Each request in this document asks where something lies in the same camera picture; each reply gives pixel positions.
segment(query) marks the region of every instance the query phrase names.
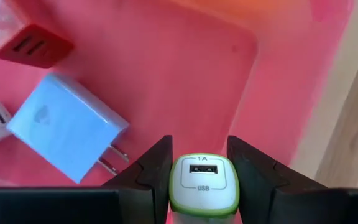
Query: red usb charger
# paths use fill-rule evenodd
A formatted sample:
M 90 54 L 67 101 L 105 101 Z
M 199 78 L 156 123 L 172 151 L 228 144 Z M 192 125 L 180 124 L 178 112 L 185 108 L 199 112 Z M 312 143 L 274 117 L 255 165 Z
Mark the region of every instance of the red usb charger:
M 0 59 L 50 68 L 73 49 L 40 1 L 0 0 Z

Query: orange object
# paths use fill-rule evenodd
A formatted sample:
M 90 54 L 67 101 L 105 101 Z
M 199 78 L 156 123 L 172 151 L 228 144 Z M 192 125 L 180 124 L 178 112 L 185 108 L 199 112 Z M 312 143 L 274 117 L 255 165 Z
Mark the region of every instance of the orange object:
M 0 59 L 50 68 L 73 48 L 56 33 L 39 1 L 0 0 Z
M 272 26 L 292 26 L 310 13 L 309 0 L 170 0 L 259 35 Z

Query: light blue usb charger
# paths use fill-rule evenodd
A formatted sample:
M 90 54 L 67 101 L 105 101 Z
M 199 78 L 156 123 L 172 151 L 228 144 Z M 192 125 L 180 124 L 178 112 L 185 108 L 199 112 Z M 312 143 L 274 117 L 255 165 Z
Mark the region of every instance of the light blue usb charger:
M 7 125 L 76 183 L 127 127 L 127 121 L 86 88 L 57 74 L 39 83 Z

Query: pink surface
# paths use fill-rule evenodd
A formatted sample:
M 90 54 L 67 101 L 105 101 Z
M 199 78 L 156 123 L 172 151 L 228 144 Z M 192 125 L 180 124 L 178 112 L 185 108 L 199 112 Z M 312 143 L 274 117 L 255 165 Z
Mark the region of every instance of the pink surface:
M 219 153 L 231 133 L 284 163 L 349 15 L 348 1 L 333 1 L 336 7 L 313 0 L 301 32 L 290 41 L 265 36 L 266 44 L 249 30 L 165 1 L 45 0 L 76 44 L 54 70 L 77 78 L 131 123 L 118 146 L 133 159 L 164 134 L 174 136 L 175 157 Z M 14 113 L 47 72 L 0 61 L 0 101 Z M 82 184 L 109 178 L 95 166 Z M 73 185 L 14 137 L 0 143 L 0 179 Z

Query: red plastic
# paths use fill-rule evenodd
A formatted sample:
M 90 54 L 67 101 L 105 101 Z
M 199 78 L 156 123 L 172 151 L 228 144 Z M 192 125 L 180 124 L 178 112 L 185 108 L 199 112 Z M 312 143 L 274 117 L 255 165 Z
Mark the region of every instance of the red plastic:
M 41 2 L 0 0 L 0 59 L 50 68 L 73 48 L 56 33 Z
M 309 19 L 307 26 L 289 27 L 279 39 L 259 32 L 256 40 L 242 27 L 168 1 L 44 2 L 76 46 L 54 72 L 79 80 L 130 122 L 116 145 L 132 161 L 164 134 L 173 135 L 175 157 L 224 154 L 224 140 L 234 134 L 284 164 L 319 99 L 352 5 L 310 0 L 308 18 L 297 20 Z M 0 60 L 0 102 L 15 113 L 46 73 Z M 127 166 L 117 155 L 107 159 L 119 170 Z M 111 177 L 96 165 L 81 184 Z M 74 185 L 14 137 L 0 142 L 0 179 Z

